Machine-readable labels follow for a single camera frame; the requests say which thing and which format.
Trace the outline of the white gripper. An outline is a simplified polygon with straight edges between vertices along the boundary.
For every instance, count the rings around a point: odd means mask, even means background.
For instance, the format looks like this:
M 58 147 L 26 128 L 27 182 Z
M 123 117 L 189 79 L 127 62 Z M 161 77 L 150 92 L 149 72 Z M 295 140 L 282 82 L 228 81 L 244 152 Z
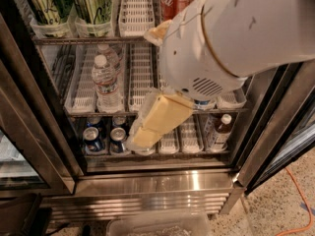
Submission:
M 151 148 L 186 121 L 193 114 L 194 102 L 190 98 L 210 100 L 240 89 L 247 80 L 227 72 L 213 56 L 204 27 L 206 1 L 194 0 L 172 20 L 144 33 L 146 41 L 161 46 L 159 69 L 172 88 L 166 91 L 152 88 L 146 94 L 129 131 L 128 149 Z

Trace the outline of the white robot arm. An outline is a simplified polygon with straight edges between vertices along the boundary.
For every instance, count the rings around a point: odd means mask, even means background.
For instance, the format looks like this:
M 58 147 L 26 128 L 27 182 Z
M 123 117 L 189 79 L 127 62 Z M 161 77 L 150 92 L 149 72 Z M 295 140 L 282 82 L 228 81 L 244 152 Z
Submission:
M 145 97 L 126 146 L 146 150 L 187 120 L 196 103 L 248 77 L 315 58 L 315 0 L 194 0 L 149 29 L 167 83 Z

